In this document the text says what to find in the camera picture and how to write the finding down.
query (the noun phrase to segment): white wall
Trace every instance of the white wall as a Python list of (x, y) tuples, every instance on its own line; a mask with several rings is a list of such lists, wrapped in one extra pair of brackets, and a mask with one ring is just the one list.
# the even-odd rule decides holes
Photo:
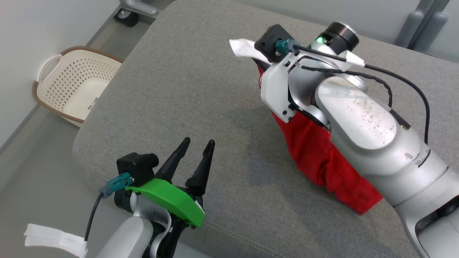
[(328, 25), (344, 22), (360, 35), (393, 44), (419, 0), (235, 0), (296, 19)]
[(64, 49), (86, 45), (119, 0), (0, 1), (0, 146), (36, 105), (40, 65)]

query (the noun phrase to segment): green plastic part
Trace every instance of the green plastic part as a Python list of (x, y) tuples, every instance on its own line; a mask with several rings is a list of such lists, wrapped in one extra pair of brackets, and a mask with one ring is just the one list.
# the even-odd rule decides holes
[(204, 212), (195, 201), (187, 193), (165, 180), (153, 178), (141, 187), (127, 186), (126, 190), (143, 194), (175, 216), (188, 220), (190, 226), (199, 228), (204, 221)]

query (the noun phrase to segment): basket handle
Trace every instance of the basket handle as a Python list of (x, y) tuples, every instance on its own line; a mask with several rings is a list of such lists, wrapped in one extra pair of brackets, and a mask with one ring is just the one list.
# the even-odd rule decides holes
[[(53, 73), (54, 71), (57, 69), (57, 67), (61, 64), (62, 62), (62, 55), (59, 54), (59, 55), (55, 55), (55, 56), (52, 56), (50, 59), (46, 60), (40, 67), (40, 70), (38, 71), (38, 74), (37, 74), (37, 82), (39, 83), (42, 83), (42, 82), (45, 82)], [(43, 72), (45, 71), (45, 69), (48, 67), (49, 64), (51, 64), (54, 60), (56, 59), (59, 59), (59, 62), (56, 64), (56, 66), (53, 68), (53, 70), (46, 76), (45, 79), (41, 79), (41, 76), (43, 75)]]

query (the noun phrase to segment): black connector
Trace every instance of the black connector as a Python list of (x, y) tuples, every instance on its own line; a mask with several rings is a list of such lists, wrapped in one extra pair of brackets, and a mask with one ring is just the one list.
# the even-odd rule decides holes
[(260, 51), (270, 62), (279, 63), (285, 55), (276, 51), (276, 43), (286, 39), (293, 39), (293, 37), (282, 26), (276, 24), (269, 27), (263, 36), (255, 42), (255, 49)]
[(153, 154), (130, 153), (116, 161), (118, 174), (129, 173), (134, 181), (132, 186), (140, 187), (155, 176), (153, 168), (159, 164), (158, 157)]

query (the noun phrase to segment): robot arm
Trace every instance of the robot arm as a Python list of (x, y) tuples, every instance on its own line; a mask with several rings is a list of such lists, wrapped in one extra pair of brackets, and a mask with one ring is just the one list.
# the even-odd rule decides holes
[(202, 196), (215, 142), (207, 144), (186, 187), (174, 186), (174, 172), (189, 144), (187, 137), (156, 173), (152, 169), (159, 160), (154, 154), (133, 152), (117, 160), (118, 173), (129, 173), (133, 184), (115, 192), (115, 204), (134, 216), (118, 228), (97, 258), (172, 258), (183, 230), (202, 225)]
[[(396, 210), (422, 257), (456, 257), (459, 175), (395, 111), (367, 95), (360, 79), (302, 69), (349, 66), (291, 46), (284, 52), (282, 44), (293, 38), (279, 27), (255, 45), (274, 62), (262, 76), (262, 100), (286, 123), (300, 112), (329, 130), (340, 153)], [(347, 25), (333, 23), (310, 48), (349, 56), (356, 37)]]

